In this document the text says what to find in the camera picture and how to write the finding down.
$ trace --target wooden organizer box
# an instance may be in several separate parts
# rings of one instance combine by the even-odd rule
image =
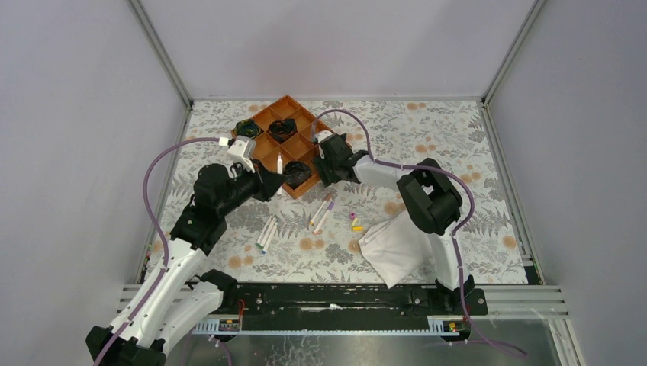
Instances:
[[[272,136],[267,133],[269,125],[275,120],[286,120],[292,118],[297,124],[297,133],[287,139],[285,142],[280,143],[274,140]],[[262,130],[254,140],[256,141],[256,149],[254,150],[253,157],[262,162],[262,164],[272,172],[276,172],[276,160],[278,154],[281,153],[283,160],[283,167],[289,162],[299,161],[304,162],[312,170],[312,176],[305,182],[301,183],[296,189],[292,189],[289,185],[284,184],[283,190],[288,192],[293,198],[299,198],[308,189],[312,188],[318,181],[319,174],[312,163],[315,156],[319,156],[319,149],[317,144],[311,142],[312,123],[317,118],[310,113],[307,109],[303,108],[291,96],[286,95],[278,99],[268,107],[264,108],[259,113],[252,117],[252,120]],[[321,121],[317,122],[316,131],[331,130]],[[236,137],[236,132],[231,130],[231,136]]]

